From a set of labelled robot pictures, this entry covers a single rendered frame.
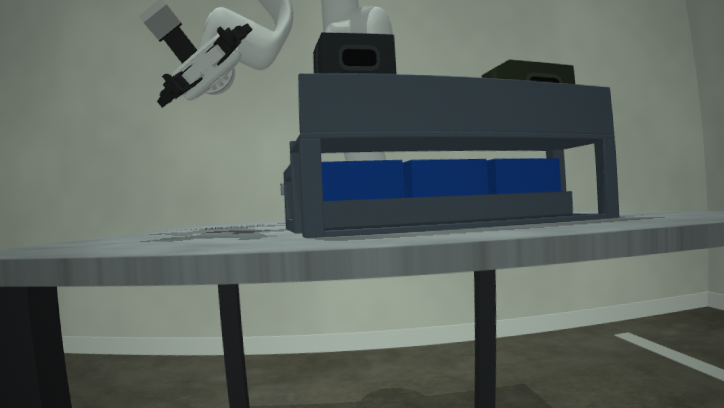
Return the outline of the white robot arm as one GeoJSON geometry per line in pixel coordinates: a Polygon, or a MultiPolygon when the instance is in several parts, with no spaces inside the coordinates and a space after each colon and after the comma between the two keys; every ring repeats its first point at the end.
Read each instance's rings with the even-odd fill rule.
{"type": "MultiPolygon", "coordinates": [[[[253,29],[237,47],[240,62],[256,70],[268,68],[278,56],[293,24],[291,0],[258,0],[274,20],[271,31],[229,9],[214,9],[204,25],[200,48],[215,37],[219,26],[233,30],[249,24],[253,29]]],[[[321,0],[323,32],[393,34],[387,13],[377,6],[360,7],[358,0],[321,0]]],[[[164,0],[158,0],[140,16],[143,23],[161,42],[164,40],[181,63],[196,51],[195,46],[181,30],[182,23],[164,0]]],[[[346,161],[386,160],[384,152],[344,153],[346,161]]]]}

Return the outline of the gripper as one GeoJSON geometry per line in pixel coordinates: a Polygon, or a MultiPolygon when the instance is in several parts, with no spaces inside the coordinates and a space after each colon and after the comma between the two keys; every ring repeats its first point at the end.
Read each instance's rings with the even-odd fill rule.
{"type": "Polygon", "coordinates": [[[223,30],[221,26],[217,29],[218,34],[204,46],[197,49],[198,51],[171,75],[164,74],[162,76],[165,80],[163,83],[164,90],[160,92],[161,97],[157,101],[162,108],[170,103],[172,99],[177,99],[181,95],[187,100],[194,100],[204,93],[217,92],[227,85],[231,79],[233,68],[241,59],[241,53],[236,48],[241,43],[240,40],[246,38],[252,28],[247,23],[242,27],[241,25],[236,26],[233,30],[230,28],[223,30]],[[203,56],[203,53],[206,56],[203,56]],[[193,63],[194,66],[192,66],[193,63]],[[229,79],[225,80],[225,76],[228,76],[229,79]],[[215,85],[218,81],[220,82],[215,85]],[[221,82],[224,83],[223,86],[220,86],[221,82]],[[208,88],[210,85],[211,87],[208,88]],[[217,87],[216,90],[213,90],[214,86],[217,87]]]}

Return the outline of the dark grey shelf rack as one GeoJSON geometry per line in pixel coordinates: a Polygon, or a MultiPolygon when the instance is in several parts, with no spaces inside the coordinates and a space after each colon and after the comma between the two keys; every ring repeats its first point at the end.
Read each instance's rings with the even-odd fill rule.
{"type": "Polygon", "coordinates": [[[619,218],[610,87],[301,73],[298,92],[300,135],[290,141],[290,165],[280,185],[286,229],[304,238],[619,218]],[[573,215],[564,149],[589,144],[595,148],[598,214],[506,220],[573,215]],[[321,153],[406,151],[546,151],[546,158],[560,158],[561,192],[323,201],[321,153]]]}

